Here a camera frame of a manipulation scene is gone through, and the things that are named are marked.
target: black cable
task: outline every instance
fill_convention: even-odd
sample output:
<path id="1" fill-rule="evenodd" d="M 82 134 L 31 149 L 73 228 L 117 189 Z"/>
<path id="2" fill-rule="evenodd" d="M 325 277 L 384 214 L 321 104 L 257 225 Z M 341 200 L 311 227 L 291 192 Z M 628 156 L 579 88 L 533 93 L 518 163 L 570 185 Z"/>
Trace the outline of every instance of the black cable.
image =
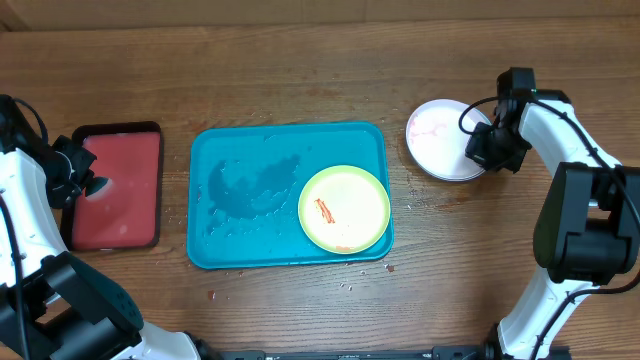
<path id="1" fill-rule="evenodd" d="M 540 107 L 552 112 L 553 114 L 557 115 L 560 119 L 564 120 L 571 127 L 571 129 L 576 133 L 576 135 L 580 138 L 580 141 L 583 143 L 583 145 L 587 149 L 587 152 L 589 153 L 589 155 L 598 163 L 598 165 L 600 165 L 603 169 L 605 169 L 609 173 L 609 176 L 611 177 L 611 180 L 613 181 L 613 183 L 615 184 L 616 188 L 618 189 L 618 191 L 622 195 L 624 202 L 629 207 L 629 211 L 631 212 L 631 216 L 633 217 L 633 221 L 636 224 L 636 227 L 638 228 L 638 231 L 640 232 L 640 214 L 638 214 L 638 209 L 636 208 L 635 204 L 631 200 L 631 197 L 629 196 L 629 194 L 626 192 L 625 187 L 624 187 L 624 183 L 618 177 L 618 175 L 614 172 L 614 170 L 609 166 L 609 164 L 607 164 L 600 157 L 600 155 L 598 154 L 598 150 L 596 148 L 594 148 L 593 145 L 591 145 L 591 142 L 589 141 L 589 139 L 585 135 L 584 131 L 582 131 L 582 129 L 573 120 L 571 120 L 569 118 L 569 116 L 567 116 L 566 113 L 558 111 L 556 108 L 554 108 L 554 107 L 552 107 L 550 105 L 547 105 L 547 104 L 535 99 L 533 96 L 527 96 L 527 97 L 524 97 L 524 96 L 493 96 L 493 97 L 489 97 L 489 98 L 486 98 L 486 99 L 482 99 L 480 101 L 476 101 L 475 103 L 469 105 L 469 107 L 467 109 L 465 109 L 465 111 L 462 112 L 462 115 L 460 116 L 460 119 L 458 120 L 458 127 L 460 128 L 460 130 L 463 133 L 465 133 L 467 135 L 483 134 L 483 133 L 486 133 L 486 132 L 489 132 L 489 131 L 493 131 L 495 129 L 495 126 L 493 126 L 493 125 L 491 127 L 487 128 L 487 130 L 483 130 L 483 131 L 478 131 L 478 132 L 467 131 L 462 127 L 462 120 L 464 119 L 465 115 L 469 111 L 471 111 L 472 109 L 474 109 L 474 108 L 476 108 L 476 107 L 478 107 L 478 106 L 480 106 L 482 104 L 485 104 L 485 103 L 488 103 L 488 102 L 491 102 L 491 101 L 503 101 L 503 100 L 526 101 L 528 103 L 532 103 L 532 104 L 538 105 L 538 106 L 540 106 Z M 536 344 L 535 344 L 535 346 L 533 348 L 533 352 L 531 353 L 531 357 L 529 359 L 530 360 L 535 360 L 536 359 L 536 357 L 538 355 L 538 351 L 540 350 L 540 347 L 542 346 L 542 343 L 544 342 L 544 338 L 547 336 L 547 334 L 549 333 L 549 331 L 551 330 L 551 328 L 553 327 L 555 322 L 558 320 L 558 318 L 560 318 L 560 315 L 562 315 L 562 313 L 564 312 L 566 307 L 570 303 L 573 303 L 574 300 L 578 296 L 592 295 L 592 294 L 603 294 L 603 295 L 621 294 L 621 293 L 627 292 L 627 291 L 635 288 L 639 283 L 640 283 L 640 271 L 638 271 L 638 273 L 636 274 L 636 277 L 633 280 L 631 280 L 628 284 L 626 284 L 624 286 L 620 286 L 620 287 L 617 287 L 617 288 L 610 288 L 610 289 L 580 290 L 580 291 L 576 291 L 573 294 L 568 295 L 563 300 L 563 302 L 560 304 L 560 306 L 558 307 L 556 312 L 553 314 L 553 316 L 551 317 L 549 322 L 547 322 L 547 324 L 543 328 L 542 332 L 538 336 L 538 339 L 536 340 Z"/>
<path id="2" fill-rule="evenodd" d="M 0 210 L 2 210 L 2 216 L 4 217 L 4 223 L 7 227 L 7 235 L 9 236 L 9 244 L 11 245 L 11 258 L 13 259 L 13 268 L 16 273 L 16 285 L 14 286 L 16 294 L 16 311 L 18 313 L 18 331 L 20 332 L 20 338 L 22 340 L 22 357 L 25 360 L 31 359 L 31 350 L 29 347 L 29 337 L 27 336 L 27 318 L 25 314 L 25 302 L 22 294 L 22 255 L 20 254 L 20 248 L 18 247 L 18 240 L 16 239 L 16 231 L 9 215 L 9 209 L 5 203 L 2 195 L 0 194 Z"/>
<path id="3" fill-rule="evenodd" d="M 42 121 L 42 119 L 40 118 L 40 115 L 38 115 L 38 112 L 36 111 L 36 109 L 34 109 L 33 107 L 31 107 L 31 105 L 29 105 L 26 101 L 22 100 L 22 99 L 18 99 L 18 98 L 13 98 L 13 101 L 26 107 L 27 109 L 31 110 L 31 112 L 33 113 L 33 116 L 36 117 L 36 120 L 38 121 L 38 126 L 40 127 L 40 137 L 42 138 L 42 141 L 45 144 L 49 143 L 49 133 L 47 132 L 47 127 L 44 126 L 44 121 Z"/>
<path id="4" fill-rule="evenodd" d="M 510 99 L 510 97 L 504 97 L 504 96 L 492 96 L 486 99 L 482 99 L 480 101 L 476 101 L 473 104 L 469 105 L 468 108 L 466 108 L 463 112 L 462 115 L 460 115 L 460 119 L 458 119 L 458 127 L 460 128 L 460 131 L 462 131 L 463 133 L 467 134 L 467 135 L 477 135 L 477 134 L 484 134 L 484 133 L 488 133 L 491 132 L 495 129 L 495 126 L 491 125 L 488 128 L 486 128 L 485 130 L 482 131 L 469 131 L 467 129 L 465 129 L 462 126 L 462 120 L 464 120 L 464 117 L 469 113 L 469 111 L 477 108 L 478 106 L 482 105 L 482 104 L 486 104 L 488 102 L 492 102 L 492 101 L 502 101 L 502 100 L 508 100 Z"/>

